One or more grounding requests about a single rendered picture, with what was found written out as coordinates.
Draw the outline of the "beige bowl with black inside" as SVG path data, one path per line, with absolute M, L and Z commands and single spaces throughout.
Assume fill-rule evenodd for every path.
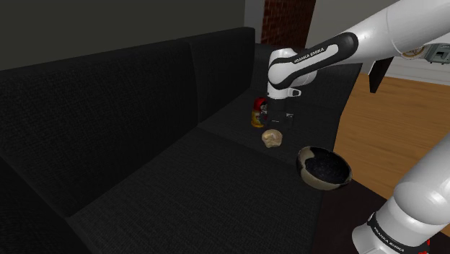
M 300 149 L 296 168 L 307 185 L 321 191 L 342 188 L 353 179 L 350 165 L 339 154 L 322 147 L 306 146 Z

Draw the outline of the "black fabric sofa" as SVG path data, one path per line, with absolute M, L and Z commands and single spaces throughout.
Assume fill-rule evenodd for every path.
M 241 27 L 0 71 L 0 254 L 311 254 L 361 66 L 321 69 L 278 148 L 251 126 L 269 45 Z

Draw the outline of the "red and yellow figure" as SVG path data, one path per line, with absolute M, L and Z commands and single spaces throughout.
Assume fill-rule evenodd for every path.
M 267 121 L 267 100 L 264 97 L 255 99 L 252 107 L 251 124 L 255 128 L 263 128 Z

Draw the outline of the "beige lumpy bread roll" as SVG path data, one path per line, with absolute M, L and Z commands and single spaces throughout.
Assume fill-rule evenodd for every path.
M 261 139 L 267 148 L 279 147 L 282 144 L 283 134 L 276 129 L 268 129 L 262 133 Z

